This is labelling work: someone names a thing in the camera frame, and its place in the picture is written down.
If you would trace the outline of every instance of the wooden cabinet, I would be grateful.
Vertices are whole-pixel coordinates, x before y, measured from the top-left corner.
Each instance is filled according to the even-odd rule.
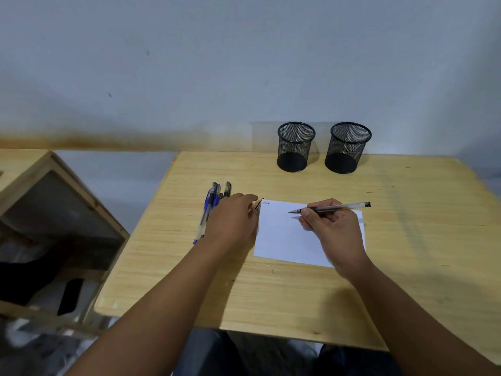
[[[99,335],[109,318],[92,306],[128,238],[53,152],[0,149],[0,314]]]

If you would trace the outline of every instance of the wooden desk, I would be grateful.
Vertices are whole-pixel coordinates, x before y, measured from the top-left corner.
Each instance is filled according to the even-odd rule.
[[[276,157],[179,154],[96,311],[122,315],[165,276],[191,248],[208,188],[228,180],[234,193],[280,201],[371,201],[363,211],[371,259],[448,329],[501,362],[500,205],[468,167],[450,157],[367,155],[353,174],[340,175],[320,156],[304,171],[286,173]],[[252,251],[222,266],[196,324],[385,347],[356,291],[333,269],[257,258]]]

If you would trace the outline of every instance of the black mesh pen holder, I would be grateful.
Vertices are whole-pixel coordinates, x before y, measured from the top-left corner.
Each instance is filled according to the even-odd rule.
[[[282,124],[278,134],[279,168],[291,173],[304,170],[308,162],[310,145],[315,138],[315,129],[308,124],[293,121]]]
[[[361,124],[345,122],[333,125],[325,165],[339,174],[354,172],[371,137],[371,131]]]

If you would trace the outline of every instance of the white paper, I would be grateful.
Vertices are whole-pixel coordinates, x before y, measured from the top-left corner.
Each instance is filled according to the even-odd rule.
[[[332,268],[317,235],[301,226],[298,221],[301,215],[289,214],[289,211],[303,207],[306,205],[264,199],[260,205],[254,256]],[[358,216],[365,248],[362,212],[354,212]]]

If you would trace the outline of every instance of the hand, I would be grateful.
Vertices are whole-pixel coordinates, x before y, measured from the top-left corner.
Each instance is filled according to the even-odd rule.
[[[257,199],[240,192],[221,199],[209,215],[204,240],[228,251],[242,246],[258,226],[258,211],[252,208]]]
[[[308,207],[339,204],[341,202],[335,199],[327,199],[310,203]],[[305,229],[315,231],[327,258],[341,277],[353,282],[372,265],[364,250],[357,214],[353,211],[323,213],[320,217],[310,208],[303,208],[299,221]]]

